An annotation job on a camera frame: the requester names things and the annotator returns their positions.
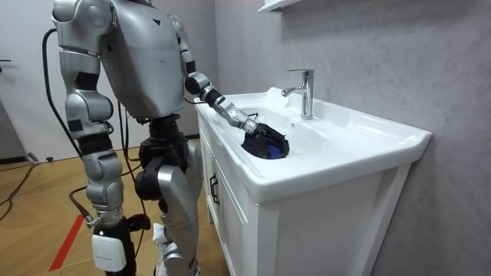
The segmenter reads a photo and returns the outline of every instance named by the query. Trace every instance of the robot leg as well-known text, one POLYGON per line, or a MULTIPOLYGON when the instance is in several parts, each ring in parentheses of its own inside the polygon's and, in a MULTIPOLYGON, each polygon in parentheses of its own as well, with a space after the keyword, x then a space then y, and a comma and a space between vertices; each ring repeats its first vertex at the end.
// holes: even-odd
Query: robot leg
POLYGON ((199 144, 188 141, 186 175, 175 166, 162 166, 157 178, 163 200, 162 221, 168 242, 160 242, 161 261, 156 276, 196 276, 199 267, 196 249, 199 237, 197 200, 202 186, 202 160, 199 144))

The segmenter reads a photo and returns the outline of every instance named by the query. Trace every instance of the shelf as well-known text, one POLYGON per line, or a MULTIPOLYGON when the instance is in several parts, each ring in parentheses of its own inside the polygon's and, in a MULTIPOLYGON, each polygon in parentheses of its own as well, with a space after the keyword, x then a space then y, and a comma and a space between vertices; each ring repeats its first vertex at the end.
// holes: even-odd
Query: shelf
POLYGON ((283 12, 283 8, 301 0, 265 0, 258 12, 283 12))

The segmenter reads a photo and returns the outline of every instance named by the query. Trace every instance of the faucet handle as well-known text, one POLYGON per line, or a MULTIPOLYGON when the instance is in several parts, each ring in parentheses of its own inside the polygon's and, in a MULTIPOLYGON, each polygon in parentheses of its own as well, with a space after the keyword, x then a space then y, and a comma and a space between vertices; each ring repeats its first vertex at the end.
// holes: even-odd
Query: faucet handle
POLYGON ((314 69, 290 69, 287 72, 301 71, 303 77, 314 77, 314 69))

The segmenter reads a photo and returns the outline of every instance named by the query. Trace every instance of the bathroom vanity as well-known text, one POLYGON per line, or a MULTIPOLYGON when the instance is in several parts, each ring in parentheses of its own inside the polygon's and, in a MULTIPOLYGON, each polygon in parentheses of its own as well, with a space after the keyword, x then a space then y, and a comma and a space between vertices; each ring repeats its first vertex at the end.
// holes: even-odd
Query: bathroom vanity
POLYGON ((209 217, 231 275, 370 275, 431 133, 320 100, 302 120, 300 95, 278 88, 227 98, 291 148, 284 159, 254 157, 242 130, 196 106, 209 217))

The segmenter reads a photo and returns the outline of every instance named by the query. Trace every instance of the red tape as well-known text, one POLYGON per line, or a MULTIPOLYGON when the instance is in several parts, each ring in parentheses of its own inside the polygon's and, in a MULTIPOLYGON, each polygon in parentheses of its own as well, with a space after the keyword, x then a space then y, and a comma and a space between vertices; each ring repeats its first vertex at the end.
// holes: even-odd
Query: red tape
POLYGON ((78 230, 80 230, 80 227, 82 226, 82 222, 84 222, 84 217, 82 215, 78 215, 74 221, 74 224, 71 226, 71 229, 68 232, 67 237, 64 239, 63 245, 61 245, 58 254, 54 258, 53 263, 49 268, 49 271, 53 271, 61 268, 65 258, 68 255, 68 252, 70 251, 71 245, 74 243, 74 240, 77 237, 77 233, 78 230))

